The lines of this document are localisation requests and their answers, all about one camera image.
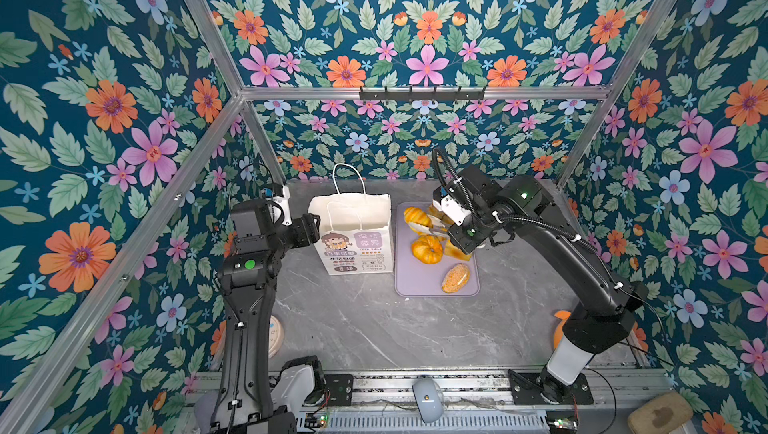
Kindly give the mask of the metal tongs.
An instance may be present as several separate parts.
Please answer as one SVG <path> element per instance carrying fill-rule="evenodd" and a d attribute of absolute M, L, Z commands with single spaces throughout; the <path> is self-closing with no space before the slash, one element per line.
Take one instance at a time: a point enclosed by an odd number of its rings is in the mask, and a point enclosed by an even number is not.
<path fill-rule="evenodd" d="M 416 222 L 408 221 L 407 226 L 412 231 L 414 231 L 419 235 L 432 235 L 435 237 L 440 237 L 445 239 L 448 238 L 447 228 L 441 223 L 438 223 L 437 225 L 428 226 L 428 225 L 423 225 Z"/>

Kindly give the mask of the oval seeded bread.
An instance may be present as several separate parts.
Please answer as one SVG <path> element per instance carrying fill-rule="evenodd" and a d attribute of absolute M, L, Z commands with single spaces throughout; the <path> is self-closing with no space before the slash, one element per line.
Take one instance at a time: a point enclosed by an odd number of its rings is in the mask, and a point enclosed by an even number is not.
<path fill-rule="evenodd" d="M 467 264 L 456 264 L 445 274 L 441 289 L 446 294 L 454 294 L 464 288 L 471 279 L 471 270 Z"/>

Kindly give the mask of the small striped yellow bread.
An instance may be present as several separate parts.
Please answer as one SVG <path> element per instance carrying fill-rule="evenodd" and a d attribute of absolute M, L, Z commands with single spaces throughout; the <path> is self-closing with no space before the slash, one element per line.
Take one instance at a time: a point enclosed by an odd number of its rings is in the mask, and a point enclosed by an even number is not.
<path fill-rule="evenodd" d="M 403 217 L 406 223 L 411 221 L 428 226 L 433 225 L 432 220 L 427 213 L 415 206 L 407 207 L 404 210 Z"/>

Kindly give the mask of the white paper bag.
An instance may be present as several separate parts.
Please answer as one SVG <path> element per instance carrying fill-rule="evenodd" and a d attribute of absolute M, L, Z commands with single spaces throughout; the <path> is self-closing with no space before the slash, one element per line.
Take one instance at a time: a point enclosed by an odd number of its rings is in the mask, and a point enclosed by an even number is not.
<path fill-rule="evenodd" d="M 334 181 L 335 193 L 311 199 L 308 212 L 320 218 L 315 248 L 331 276 L 391 274 L 394 246 L 392 202 L 388 194 L 370 194 L 360 172 L 347 163 L 334 165 L 358 176 L 359 192 L 344 192 Z"/>

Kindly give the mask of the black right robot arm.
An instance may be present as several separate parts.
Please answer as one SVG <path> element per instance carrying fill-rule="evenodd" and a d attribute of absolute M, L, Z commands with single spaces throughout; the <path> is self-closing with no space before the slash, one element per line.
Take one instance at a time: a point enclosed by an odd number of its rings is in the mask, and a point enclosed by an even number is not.
<path fill-rule="evenodd" d="M 549 403 L 570 399 L 590 361 L 630 336 L 647 288 L 607 267 L 549 180 L 518 175 L 500 185 L 470 166 L 441 180 L 433 205 L 452 220 L 448 236 L 463 253 L 505 232 L 533 247 L 575 293 L 561 341 L 532 386 Z"/>

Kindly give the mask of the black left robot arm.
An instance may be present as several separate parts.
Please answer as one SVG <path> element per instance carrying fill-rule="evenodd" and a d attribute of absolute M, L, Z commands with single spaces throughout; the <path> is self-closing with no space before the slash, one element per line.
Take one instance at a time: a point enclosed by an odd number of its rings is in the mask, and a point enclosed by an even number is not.
<path fill-rule="evenodd" d="M 220 386 L 197 401 L 196 420 L 204 433 L 295 433 L 298 412 L 325 401 L 326 381 L 315 356 L 287 362 L 272 378 L 270 326 L 282 260 L 319 241 L 321 219 L 292 218 L 270 199 L 239 203 L 231 218 L 232 251 L 217 274 L 226 312 Z"/>

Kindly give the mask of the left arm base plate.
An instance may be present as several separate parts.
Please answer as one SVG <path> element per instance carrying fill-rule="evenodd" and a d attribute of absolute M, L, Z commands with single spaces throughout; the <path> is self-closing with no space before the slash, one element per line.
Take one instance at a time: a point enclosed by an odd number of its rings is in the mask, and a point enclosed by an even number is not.
<path fill-rule="evenodd" d="M 355 377 L 352 374 L 325 375 L 329 407 L 349 407 L 352 405 Z"/>

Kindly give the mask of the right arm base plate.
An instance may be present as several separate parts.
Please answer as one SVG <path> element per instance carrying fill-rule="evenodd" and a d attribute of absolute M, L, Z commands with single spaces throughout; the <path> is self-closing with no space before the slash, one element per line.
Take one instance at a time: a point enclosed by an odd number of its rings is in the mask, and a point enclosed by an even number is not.
<path fill-rule="evenodd" d="M 593 405 L 594 397 L 587 378 L 580 373 L 573 384 L 563 384 L 546 368 L 540 372 L 506 371 L 515 405 Z"/>

